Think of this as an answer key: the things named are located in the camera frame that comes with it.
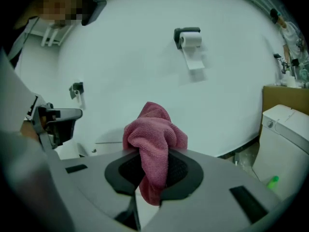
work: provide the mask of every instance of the towel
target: towel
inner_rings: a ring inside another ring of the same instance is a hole
[[[139,148],[145,177],[140,183],[144,200],[160,205],[160,194],[168,175],[168,150],[187,149],[188,137],[172,124],[169,114],[160,105],[148,102],[138,118],[125,127],[123,149]]]

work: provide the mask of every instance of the white toilet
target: white toilet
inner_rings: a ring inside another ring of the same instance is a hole
[[[279,181],[273,191],[282,200],[297,193],[309,170],[309,116],[283,105],[263,113],[260,149],[252,167],[259,180]]]

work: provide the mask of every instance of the floor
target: floor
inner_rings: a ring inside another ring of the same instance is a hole
[[[257,176],[253,172],[252,166],[257,156],[259,146],[260,145],[258,143],[254,143],[253,145],[249,146],[248,148],[246,148],[245,150],[239,153],[238,167],[242,168],[250,176],[256,179],[257,179]],[[234,164],[234,156],[226,160],[230,161],[231,164]],[[139,219],[140,219],[140,226],[143,229],[149,223],[149,221],[155,216],[155,214],[158,212],[159,207],[148,204],[141,196],[139,188],[137,188],[137,190],[135,191],[135,194],[136,194],[136,203],[137,203],[137,209],[138,209]]]

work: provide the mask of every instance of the white wall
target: white wall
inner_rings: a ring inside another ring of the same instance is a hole
[[[57,106],[63,103],[57,89],[59,47],[41,47],[41,41],[35,35],[27,38],[15,72],[32,92]]]
[[[206,68],[189,72],[175,28],[200,27]],[[87,151],[102,134],[122,139],[147,101],[164,106],[189,149],[218,156],[258,134],[262,87],[282,54],[269,18],[244,0],[108,0],[60,49],[60,94],[84,81],[86,110],[74,139]],[[74,103],[65,99],[65,107]]]

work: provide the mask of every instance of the person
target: person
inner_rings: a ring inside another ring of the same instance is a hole
[[[308,65],[307,45],[300,30],[292,22],[286,22],[276,9],[270,11],[270,16],[272,21],[280,26],[280,38],[282,39],[284,57],[287,63],[291,64],[291,61],[297,58],[299,63]]]
[[[79,19],[79,15],[82,19],[86,5],[86,0],[33,0],[16,21],[11,32],[9,32],[9,37],[3,44],[4,51],[9,56],[13,68],[17,65],[25,42],[16,44],[17,46],[14,43],[23,34],[29,20],[41,18],[53,23],[54,28],[62,28],[69,25],[72,20]]]

